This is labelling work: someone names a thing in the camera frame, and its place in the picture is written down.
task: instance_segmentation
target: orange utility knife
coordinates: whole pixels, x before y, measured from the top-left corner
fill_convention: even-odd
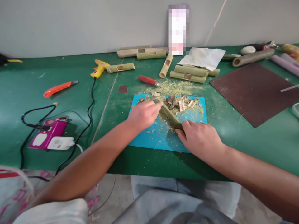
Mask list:
[[[77,84],[79,81],[76,80],[76,81],[72,81],[72,82],[67,82],[67,83],[64,83],[64,84],[61,84],[59,86],[55,86],[55,87],[52,87],[51,89],[48,89],[45,93],[44,93],[44,97],[45,98],[50,98],[50,96],[52,96],[53,94],[61,91],[61,90],[64,90],[66,88],[69,88],[70,86],[72,85],[75,85]]]

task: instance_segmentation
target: purple power bank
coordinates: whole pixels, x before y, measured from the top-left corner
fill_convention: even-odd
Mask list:
[[[51,139],[62,136],[67,125],[68,123],[62,120],[46,120],[43,126],[50,126],[50,129],[48,131],[40,130],[28,148],[47,149]]]

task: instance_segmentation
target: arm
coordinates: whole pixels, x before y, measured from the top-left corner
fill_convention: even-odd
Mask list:
[[[176,132],[191,153],[245,187],[284,220],[299,222],[299,177],[224,145],[208,124],[182,125],[186,135]]]
[[[28,208],[54,201],[84,198],[103,178],[122,150],[155,122],[162,105],[149,101],[135,106],[126,121],[74,159],[46,185]]]

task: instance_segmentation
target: blue cutting mat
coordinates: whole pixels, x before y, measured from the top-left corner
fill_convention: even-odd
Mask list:
[[[152,95],[138,94],[134,95],[132,106],[135,106],[140,98],[145,98],[146,96],[151,97]],[[188,113],[178,113],[178,119],[183,122],[184,120],[192,120],[194,122],[204,122],[208,123],[206,117],[206,103],[203,97],[189,97],[190,99],[199,98],[200,103],[203,108],[203,114],[197,110],[188,110]],[[158,118],[156,122],[148,129],[142,131],[130,144],[130,146],[143,147],[143,148],[153,148],[153,149],[163,149],[176,152],[187,152],[190,153],[182,144],[178,135],[173,133],[168,124]]]

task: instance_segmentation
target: white charger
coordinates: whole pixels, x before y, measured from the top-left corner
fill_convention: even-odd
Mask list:
[[[48,145],[48,149],[68,150],[75,144],[73,137],[53,137]]]

